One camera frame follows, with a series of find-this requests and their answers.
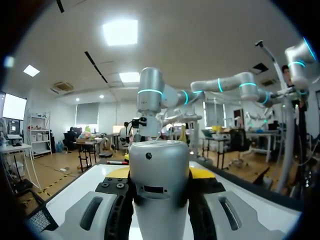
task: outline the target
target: storage box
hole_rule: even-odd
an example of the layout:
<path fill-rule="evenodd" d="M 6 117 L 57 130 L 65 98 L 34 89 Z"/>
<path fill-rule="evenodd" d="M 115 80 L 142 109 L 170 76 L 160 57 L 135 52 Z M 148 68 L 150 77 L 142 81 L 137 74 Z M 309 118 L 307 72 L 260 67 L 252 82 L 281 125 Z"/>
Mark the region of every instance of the storage box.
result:
<path fill-rule="evenodd" d="M 42 141 L 42 133 L 38 133 L 38 134 L 36 135 L 36 140 L 37 140 L 37 141 Z"/>
<path fill-rule="evenodd" d="M 42 134 L 42 141 L 48 141 L 49 140 L 49 134 Z"/>
<path fill-rule="evenodd" d="M 11 170 L 13 171 L 13 173 L 16 176 L 18 176 L 18 171 L 19 171 L 20 177 L 23 177 L 25 175 L 25 173 L 24 173 L 24 165 L 19 161 L 17 161 L 16 164 L 14 163 L 14 164 L 11 165 Z"/>
<path fill-rule="evenodd" d="M 37 141 L 37 134 L 32 134 L 31 135 L 31 141 L 36 142 Z"/>

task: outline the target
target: cardboard box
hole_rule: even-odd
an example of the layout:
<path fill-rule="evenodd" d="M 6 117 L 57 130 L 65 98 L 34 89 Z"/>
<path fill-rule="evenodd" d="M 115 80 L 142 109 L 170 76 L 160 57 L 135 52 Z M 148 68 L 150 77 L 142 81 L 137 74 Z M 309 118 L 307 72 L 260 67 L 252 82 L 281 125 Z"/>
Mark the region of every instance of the cardboard box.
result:
<path fill-rule="evenodd" d="M 90 139 L 85 139 L 85 138 L 77 138 L 75 140 L 77 143 L 85 143 L 85 142 L 88 142 L 90 141 Z"/>

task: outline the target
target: window blind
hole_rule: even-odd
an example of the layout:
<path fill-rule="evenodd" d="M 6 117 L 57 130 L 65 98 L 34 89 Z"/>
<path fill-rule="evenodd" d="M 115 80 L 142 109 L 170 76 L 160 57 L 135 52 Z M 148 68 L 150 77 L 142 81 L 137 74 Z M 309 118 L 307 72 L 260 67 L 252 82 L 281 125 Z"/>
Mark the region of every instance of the window blind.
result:
<path fill-rule="evenodd" d="M 76 125 L 98 124 L 99 103 L 78 104 L 76 108 Z"/>

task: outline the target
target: doorway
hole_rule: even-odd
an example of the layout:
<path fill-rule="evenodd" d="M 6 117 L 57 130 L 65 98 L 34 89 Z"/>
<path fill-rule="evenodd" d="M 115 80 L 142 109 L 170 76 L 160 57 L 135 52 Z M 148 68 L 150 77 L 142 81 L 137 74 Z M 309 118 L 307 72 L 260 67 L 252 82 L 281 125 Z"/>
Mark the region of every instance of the doorway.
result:
<path fill-rule="evenodd" d="M 233 111 L 233 117 L 236 118 L 236 117 L 241 117 L 241 123 L 240 123 L 240 127 L 243 127 L 244 126 L 244 110 L 241 108 L 241 109 L 238 109 L 238 110 L 234 110 Z M 234 126 L 236 127 L 237 126 L 237 121 L 234 120 Z"/>

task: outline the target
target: yellow object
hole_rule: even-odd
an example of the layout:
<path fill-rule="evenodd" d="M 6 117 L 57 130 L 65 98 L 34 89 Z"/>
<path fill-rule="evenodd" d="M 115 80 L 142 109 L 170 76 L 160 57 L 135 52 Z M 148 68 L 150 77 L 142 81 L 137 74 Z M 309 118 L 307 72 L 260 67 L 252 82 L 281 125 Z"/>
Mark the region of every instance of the yellow object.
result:
<path fill-rule="evenodd" d="M 212 126 L 212 131 L 214 132 L 222 132 L 222 126 Z"/>
<path fill-rule="evenodd" d="M 186 126 L 185 125 L 182 125 L 182 127 L 181 127 L 181 135 L 180 135 L 178 141 L 187 143 Z"/>
<path fill-rule="evenodd" d="M 213 172 L 205 170 L 205 169 L 190 167 L 190 171 L 192 173 L 193 179 L 215 178 L 215 175 L 213 174 Z M 126 166 L 126 167 L 118 168 L 118 169 L 110 172 L 105 177 L 106 178 L 127 179 L 128 175 L 129 175 L 129 167 Z"/>
<path fill-rule="evenodd" d="M 210 179 L 216 177 L 213 172 L 201 168 L 190 167 L 190 171 L 193 179 Z"/>
<path fill-rule="evenodd" d="M 107 174 L 106 178 L 117 178 L 117 179 L 127 179 L 129 175 L 129 167 L 118 168 L 109 174 Z"/>

